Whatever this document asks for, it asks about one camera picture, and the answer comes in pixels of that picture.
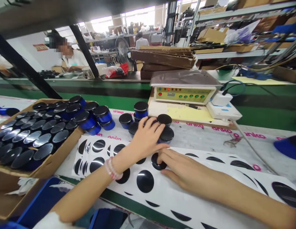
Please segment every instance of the worker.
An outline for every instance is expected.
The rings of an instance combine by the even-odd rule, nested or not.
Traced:
[[[49,48],[56,49],[61,53],[61,58],[67,65],[67,71],[77,71],[88,66],[88,62],[84,57],[84,54],[76,49],[73,49],[67,39],[61,37],[56,30],[52,30],[47,34],[49,41]]]
[[[157,151],[157,163],[164,161],[171,169],[160,173],[186,191],[247,214],[270,228],[296,229],[296,209],[249,188],[225,173],[168,149],[167,144],[157,144],[165,125],[153,124],[155,119],[141,119],[132,142],[70,190],[34,229],[74,228],[72,223],[92,207],[114,179],[118,180],[123,171]]]
[[[142,32],[139,32],[137,34],[137,37],[139,38],[136,43],[135,43],[135,49],[140,49],[140,47],[142,45],[144,46],[149,46],[149,42],[146,38],[143,38],[143,33]]]

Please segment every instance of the green control panel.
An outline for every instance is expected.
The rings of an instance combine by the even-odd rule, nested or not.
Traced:
[[[181,102],[204,103],[210,93],[214,93],[212,89],[195,89],[195,88],[169,88],[157,87],[156,99],[172,100]]]

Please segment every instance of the sticker sheet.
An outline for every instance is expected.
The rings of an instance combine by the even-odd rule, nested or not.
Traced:
[[[97,135],[83,135],[78,143],[72,175],[88,176],[129,143]],[[288,203],[289,197],[282,192],[281,187],[284,185],[292,190],[296,190],[296,187],[284,177],[256,172],[247,161],[234,154],[171,148],[211,169],[232,176],[264,195],[291,205]],[[204,228],[204,225],[217,229],[266,228],[262,223],[242,213],[184,191],[160,173],[162,169],[170,168],[164,162],[157,164],[157,158],[158,154],[155,153],[138,161],[123,173],[120,180],[113,181],[108,188],[190,228]]]

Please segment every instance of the dark hair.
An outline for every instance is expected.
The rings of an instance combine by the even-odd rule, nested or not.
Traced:
[[[49,38],[48,47],[51,49],[58,48],[59,45],[62,45],[64,42],[66,42],[66,39],[64,37],[61,37],[56,30],[52,30],[46,36]]]
[[[138,33],[137,33],[137,37],[138,37],[138,38],[143,37],[143,33],[142,33],[142,32],[138,32]]]

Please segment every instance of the cardboard tray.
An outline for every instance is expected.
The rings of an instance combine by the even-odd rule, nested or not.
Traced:
[[[55,103],[57,101],[60,101],[60,100],[39,99],[34,104],[39,103],[39,102],[44,102],[44,103],[48,104],[48,103]],[[3,124],[6,124],[6,123],[12,121],[18,114],[25,112],[25,111],[33,110],[32,106],[34,104],[25,108],[24,110],[20,111],[19,113],[15,114],[14,116],[10,117],[8,120],[2,122],[0,124],[0,127]],[[57,149],[57,151],[54,154],[49,155],[45,159],[45,161],[36,170],[34,170],[32,172],[13,170],[10,167],[2,166],[2,165],[0,165],[0,172],[10,174],[13,176],[17,176],[17,177],[49,178],[60,167],[60,165],[65,160],[67,155],[71,152],[71,150],[77,144],[79,138],[81,137],[81,135],[83,133],[84,133],[83,130],[80,127],[77,127],[73,131],[73,133],[71,133],[71,135],[66,139],[66,141],[60,146],[60,148]]]
[[[24,196],[6,195],[19,189],[19,177],[0,172],[0,219],[19,217],[43,187],[46,179],[39,179]]]

